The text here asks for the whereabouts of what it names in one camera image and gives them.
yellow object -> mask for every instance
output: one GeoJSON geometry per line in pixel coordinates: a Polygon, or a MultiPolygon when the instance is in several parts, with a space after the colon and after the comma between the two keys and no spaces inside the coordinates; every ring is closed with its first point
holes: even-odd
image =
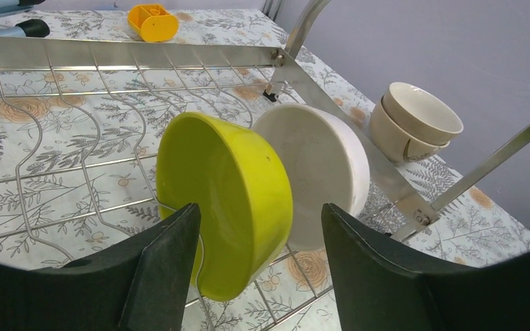
{"type": "Polygon", "coordinates": [[[127,20],[148,43],[172,39],[178,28],[177,18],[159,4],[137,5],[129,11],[127,20]]]}
{"type": "MultiPolygon", "coordinates": [[[[293,202],[284,166],[257,133],[205,114],[175,117],[157,154],[157,197],[195,202],[202,222],[192,279],[209,299],[237,297],[281,252],[293,202]]],[[[160,206],[164,219],[173,212],[160,206]]]]}

orange plastic object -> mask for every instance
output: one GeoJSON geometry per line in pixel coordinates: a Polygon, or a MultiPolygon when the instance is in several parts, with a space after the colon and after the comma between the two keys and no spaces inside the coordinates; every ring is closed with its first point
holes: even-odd
{"type": "Polygon", "coordinates": [[[148,43],[172,39],[179,25],[177,18],[158,4],[133,7],[127,20],[131,28],[148,43]]]}

beige cup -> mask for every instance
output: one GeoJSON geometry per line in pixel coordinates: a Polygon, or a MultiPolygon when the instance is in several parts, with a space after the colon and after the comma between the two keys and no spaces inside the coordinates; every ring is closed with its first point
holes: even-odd
{"type": "Polygon", "coordinates": [[[398,163],[427,159],[450,144],[431,145],[410,135],[387,115],[382,100],[375,105],[371,115],[370,131],[375,146],[387,159],[398,163]]]}
{"type": "Polygon", "coordinates": [[[444,145],[464,130],[460,117],[447,104],[411,84],[389,85],[383,107],[403,130],[433,145],[444,145]]]}

floral tablecloth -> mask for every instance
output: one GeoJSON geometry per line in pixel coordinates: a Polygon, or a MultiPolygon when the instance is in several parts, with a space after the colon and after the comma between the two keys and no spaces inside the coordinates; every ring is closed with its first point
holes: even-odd
{"type": "MultiPolygon", "coordinates": [[[[179,11],[181,23],[175,43],[235,44],[256,46],[281,46],[287,33],[258,10],[200,10],[179,11]]],[[[49,38],[139,40],[129,28],[126,13],[120,11],[66,11],[29,12],[0,18],[0,29],[13,26],[28,18],[41,18],[51,29],[49,38]]],[[[311,52],[302,49],[297,57],[300,65],[363,129],[366,129],[374,103],[324,64],[311,52]]],[[[215,79],[221,72],[214,72],[215,79]]],[[[43,139],[37,143],[37,124],[31,117],[20,114],[0,99],[0,263],[18,268],[61,266],[72,259],[103,250],[158,222],[157,205],[142,201],[149,196],[149,184],[155,180],[155,158],[159,137],[165,125],[181,111],[208,111],[205,100],[210,94],[174,94],[170,105],[153,95],[121,94],[119,97],[96,94],[67,97],[64,103],[58,97],[31,97],[57,91],[56,81],[67,91],[89,92],[106,88],[135,90],[141,84],[139,73],[123,77],[116,72],[58,72],[56,77],[48,72],[2,72],[0,75],[5,95],[26,95],[10,98],[14,106],[23,108],[39,120],[43,139]],[[126,104],[135,105],[130,111],[126,104]],[[101,141],[93,141],[90,118],[77,110],[87,109],[100,122],[101,141]],[[148,131],[143,134],[140,121],[146,121],[148,131]],[[135,142],[141,143],[133,150],[135,142]],[[114,161],[112,164],[58,175],[40,175],[49,170],[71,168],[79,163],[85,148],[95,144],[86,164],[114,161]],[[30,153],[32,156],[23,160],[30,153]],[[136,161],[120,162],[141,157],[136,161]],[[21,212],[19,190],[15,181],[15,166],[20,164],[21,190],[24,196],[27,221],[21,212]],[[92,188],[88,191],[85,176],[92,188]],[[96,210],[115,205],[133,203],[125,208],[107,211],[103,218],[96,210]],[[72,221],[60,219],[74,217],[72,221]],[[28,235],[26,222],[36,228],[28,235]]],[[[155,86],[175,86],[180,81],[169,72],[146,72],[155,86]]],[[[235,77],[245,83],[264,83],[262,72],[238,70],[235,77]]],[[[198,82],[201,77],[184,75],[184,80],[198,82]]],[[[215,115],[247,126],[270,107],[256,90],[234,88],[217,101],[220,109],[215,115]],[[238,104],[250,105],[251,110],[238,104]]],[[[433,200],[460,178],[439,157],[409,164],[399,171],[427,198],[433,200]]],[[[387,202],[375,187],[371,188],[366,212],[387,202]]],[[[367,221],[381,231],[393,231],[404,223],[397,210],[389,211],[384,218],[367,221]]],[[[496,205],[483,192],[471,188],[450,205],[435,225],[413,238],[409,245],[427,254],[456,263],[484,266],[513,257],[530,250],[530,231],[496,205]]],[[[257,288],[251,284],[233,301],[215,303],[208,301],[212,324],[218,330],[260,330],[272,322],[267,306],[275,317],[281,318],[313,296],[308,286],[320,293],[330,286],[327,258],[324,251],[299,252],[297,260],[306,280],[293,259],[287,259],[267,269],[257,283],[264,292],[266,304],[257,288]]],[[[340,322],[333,293],[323,297],[308,309],[279,326],[279,330],[339,330],[340,322]]],[[[208,323],[199,304],[186,308],[183,330],[206,330],[208,323]]]]}

metal dish rack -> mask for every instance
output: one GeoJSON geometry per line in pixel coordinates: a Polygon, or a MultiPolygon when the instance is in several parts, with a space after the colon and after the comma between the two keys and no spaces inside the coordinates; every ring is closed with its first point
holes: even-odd
{"type": "MultiPolygon", "coordinates": [[[[129,234],[128,231],[125,231],[122,228],[106,223],[104,221],[105,213],[128,206],[141,205],[150,201],[159,203],[153,190],[154,185],[152,183],[153,180],[150,178],[150,169],[146,168],[144,165],[145,160],[153,160],[153,158],[156,157],[156,154],[140,155],[139,153],[141,142],[144,139],[146,131],[149,129],[150,123],[147,123],[145,120],[142,121],[143,134],[136,144],[132,146],[134,157],[88,163],[86,162],[86,159],[89,155],[92,153],[98,153],[96,147],[102,135],[104,135],[102,133],[103,129],[97,123],[96,118],[90,111],[85,110],[80,106],[74,106],[72,102],[69,101],[72,97],[93,98],[96,96],[107,96],[117,102],[122,102],[127,108],[130,108],[134,113],[144,119],[141,110],[137,109],[134,104],[129,102],[128,99],[123,98],[123,96],[127,94],[146,95],[173,106],[173,109],[182,111],[187,106],[187,102],[182,105],[182,102],[178,101],[179,99],[177,96],[178,94],[185,93],[193,96],[206,107],[212,107],[218,114],[218,107],[215,105],[218,100],[215,101],[202,94],[208,92],[215,98],[226,98],[230,102],[236,103],[239,107],[244,108],[250,117],[250,119],[244,123],[249,127],[253,116],[258,115],[261,110],[250,109],[245,101],[242,101],[239,97],[236,97],[231,93],[231,89],[248,89],[252,91],[252,93],[255,93],[257,90],[265,90],[263,93],[264,96],[259,96],[259,98],[261,98],[262,105],[266,106],[273,106],[275,103],[280,102],[304,102],[310,106],[325,110],[346,122],[360,138],[369,157],[372,180],[391,201],[390,203],[380,206],[377,210],[368,211],[366,217],[369,219],[380,217],[393,209],[393,207],[396,207],[408,220],[400,229],[393,231],[394,233],[392,237],[400,241],[407,240],[428,225],[437,221],[438,211],[443,209],[448,203],[452,202],[452,200],[456,199],[465,190],[470,188],[476,181],[480,180],[484,175],[499,166],[504,160],[530,142],[530,126],[528,126],[493,154],[491,158],[487,159],[472,173],[457,182],[432,204],[426,202],[395,169],[393,164],[386,159],[386,157],[369,141],[364,133],[294,60],[301,49],[309,28],[312,26],[316,16],[328,2],[329,0],[310,1],[305,11],[303,11],[296,28],[291,33],[288,45],[285,49],[249,46],[192,46],[131,42],[0,38],[0,101],[15,108],[15,110],[24,113],[27,117],[30,117],[31,121],[37,124],[36,129],[39,132],[37,143],[34,148],[29,151],[27,156],[15,167],[15,176],[2,178],[0,179],[0,183],[15,182],[19,188],[19,199],[24,201],[25,197],[23,196],[23,190],[21,190],[22,180],[28,180],[39,176],[63,174],[71,171],[81,171],[86,178],[88,193],[91,197],[94,197],[93,188],[88,177],[89,170],[111,164],[133,163],[143,174],[143,178],[145,179],[148,188],[148,197],[146,199],[116,204],[109,208],[102,209],[95,206],[94,210],[90,212],[55,219],[46,224],[39,225],[30,225],[28,222],[28,211],[26,210],[24,203],[21,203],[20,207],[26,227],[1,233],[0,238],[27,232],[28,236],[32,237],[34,240],[55,247],[56,244],[53,242],[47,242],[38,237],[33,237],[32,232],[40,228],[61,225],[85,217],[95,217],[102,224],[129,234]],[[179,81],[176,81],[173,86],[159,88],[150,78],[150,73],[154,70],[173,72],[176,80],[179,81]],[[256,81],[246,81],[239,73],[247,70],[260,75],[260,78],[256,81]],[[101,89],[87,92],[63,91],[61,82],[56,78],[57,74],[61,72],[80,71],[95,72],[100,76],[104,86],[101,89]],[[223,71],[234,74],[236,76],[234,79],[236,83],[234,81],[223,83],[218,76],[223,71]],[[70,162],[66,167],[56,170],[50,168],[45,171],[40,170],[37,172],[22,174],[20,169],[38,150],[45,128],[40,126],[39,119],[36,118],[36,116],[11,104],[11,100],[14,98],[25,97],[26,95],[20,96],[6,93],[4,90],[6,84],[2,81],[2,73],[4,72],[40,72],[43,74],[51,74],[51,77],[54,77],[54,90],[52,92],[32,94],[32,97],[60,97],[69,107],[83,113],[86,116],[85,119],[92,121],[93,125],[95,125],[97,133],[95,136],[96,143],[91,145],[90,148],[84,149],[82,155],[78,157],[78,161],[70,162]],[[133,74],[138,74],[143,79],[144,84],[132,86],[128,90],[116,89],[110,85],[108,78],[105,77],[107,72],[131,72],[133,74]],[[192,72],[199,76],[203,76],[203,80],[201,80],[203,83],[190,83],[189,80],[183,77],[183,72],[192,72]]],[[[302,267],[295,258],[295,252],[292,251],[290,247],[287,247],[287,251],[274,260],[272,265],[284,261],[285,259],[294,259],[297,266],[300,268],[300,272],[307,280],[302,267]]],[[[255,282],[255,286],[263,298],[266,309],[271,315],[271,320],[273,321],[269,325],[263,325],[261,330],[271,330],[275,328],[277,325],[283,323],[292,316],[295,316],[297,313],[330,293],[333,289],[332,286],[329,286],[320,292],[316,292],[308,281],[308,286],[313,293],[313,297],[297,306],[288,314],[278,318],[267,304],[267,299],[264,296],[262,289],[259,287],[259,284],[255,282]]],[[[207,311],[207,302],[202,296],[189,301],[186,304],[186,307],[198,303],[203,307],[204,311],[207,311]]],[[[215,330],[215,326],[210,318],[207,318],[207,324],[209,330],[215,330]]]]}

